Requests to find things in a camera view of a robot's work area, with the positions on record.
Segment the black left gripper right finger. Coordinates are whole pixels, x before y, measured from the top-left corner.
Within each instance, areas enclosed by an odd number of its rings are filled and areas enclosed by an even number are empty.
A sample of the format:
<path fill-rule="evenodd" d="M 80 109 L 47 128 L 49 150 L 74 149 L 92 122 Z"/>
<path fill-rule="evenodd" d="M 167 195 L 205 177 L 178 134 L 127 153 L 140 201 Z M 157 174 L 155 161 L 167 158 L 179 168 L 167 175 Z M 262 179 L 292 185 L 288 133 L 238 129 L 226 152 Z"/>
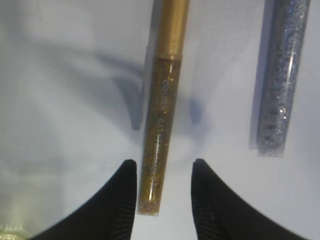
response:
<path fill-rule="evenodd" d="M 199 240 L 301 240 L 238 196 L 204 159 L 191 174 L 191 205 Z"/>

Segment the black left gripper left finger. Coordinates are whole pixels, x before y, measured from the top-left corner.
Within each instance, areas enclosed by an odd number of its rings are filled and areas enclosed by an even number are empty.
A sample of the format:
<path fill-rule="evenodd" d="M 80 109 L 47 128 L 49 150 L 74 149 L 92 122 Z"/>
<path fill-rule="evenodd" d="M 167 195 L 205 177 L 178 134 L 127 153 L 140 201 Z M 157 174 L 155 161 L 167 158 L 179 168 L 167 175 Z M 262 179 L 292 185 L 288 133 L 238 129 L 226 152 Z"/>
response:
<path fill-rule="evenodd" d="M 128 159 L 85 204 L 34 239 L 129 240 L 136 200 L 137 164 Z"/>

